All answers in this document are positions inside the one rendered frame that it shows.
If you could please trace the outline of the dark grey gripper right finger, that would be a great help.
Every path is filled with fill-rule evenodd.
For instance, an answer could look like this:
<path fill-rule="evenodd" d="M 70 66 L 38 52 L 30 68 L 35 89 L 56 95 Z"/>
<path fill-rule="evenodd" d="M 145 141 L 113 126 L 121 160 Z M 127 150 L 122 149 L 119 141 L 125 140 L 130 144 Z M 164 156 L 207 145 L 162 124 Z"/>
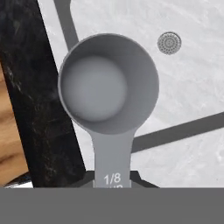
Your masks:
<path fill-rule="evenodd" d="M 140 174 L 138 171 L 131 171 L 130 172 L 130 180 L 131 180 L 131 187 L 132 188 L 158 188 L 157 185 L 154 185 L 150 182 L 147 182 L 144 179 L 141 179 Z"/>

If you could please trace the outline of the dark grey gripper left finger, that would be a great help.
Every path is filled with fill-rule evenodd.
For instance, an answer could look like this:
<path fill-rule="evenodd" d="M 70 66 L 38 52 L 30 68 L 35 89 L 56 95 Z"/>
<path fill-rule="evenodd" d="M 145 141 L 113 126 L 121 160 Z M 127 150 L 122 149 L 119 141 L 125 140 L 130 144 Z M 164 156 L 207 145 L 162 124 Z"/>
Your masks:
<path fill-rule="evenodd" d="M 69 185 L 69 188 L 93 188 L 94 187 L 94 180 L 95 180 L 95 172 L 94 171 L 87 171 L 83 177 L 83 179 L 72 183 Z"/>

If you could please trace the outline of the grey measuring cup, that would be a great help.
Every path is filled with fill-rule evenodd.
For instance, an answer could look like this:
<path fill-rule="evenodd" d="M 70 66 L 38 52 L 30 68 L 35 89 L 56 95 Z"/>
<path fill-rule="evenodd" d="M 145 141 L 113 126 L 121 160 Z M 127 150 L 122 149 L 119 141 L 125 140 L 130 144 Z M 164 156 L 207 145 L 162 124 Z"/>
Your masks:
<path fill-rule="evenodd" d="M 126 36 L 90 36 L 64 58 L 58 90 L 69 117 L 91 136 L 94 186 L 130 188 L 134 136 L 158 101 L 152 57 Z"/>

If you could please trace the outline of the white marble double sink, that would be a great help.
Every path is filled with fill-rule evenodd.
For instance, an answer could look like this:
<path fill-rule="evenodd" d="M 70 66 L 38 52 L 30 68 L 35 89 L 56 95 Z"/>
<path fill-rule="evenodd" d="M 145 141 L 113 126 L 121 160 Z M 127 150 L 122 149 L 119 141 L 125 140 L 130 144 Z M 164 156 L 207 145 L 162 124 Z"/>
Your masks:
<path fill-rule="evenodd" d="M 132 169 L 160 187 L 224 188 L 224 0 L 38 0 L 60 65 L 67 44 L 57 2 L 68 4 L 79 39 L 125 35 L 157 65 L 159 99 L 136 133 Z M 164 32 L 180 36 L 175 54 L 159 51 Z"/>

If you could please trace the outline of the round metal sink drain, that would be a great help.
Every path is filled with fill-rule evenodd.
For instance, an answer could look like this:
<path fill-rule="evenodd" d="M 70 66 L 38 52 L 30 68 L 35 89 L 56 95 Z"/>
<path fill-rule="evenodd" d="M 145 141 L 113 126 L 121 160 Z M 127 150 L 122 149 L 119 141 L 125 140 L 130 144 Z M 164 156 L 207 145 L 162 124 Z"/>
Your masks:
<path fill-rule="evenodd" d="M 161 53 L 172 55 L 179 51 L 182 45 L 180 36 L 173 32 L 167 31 L 162 33 L 157 40 L 157 47 Z"/>

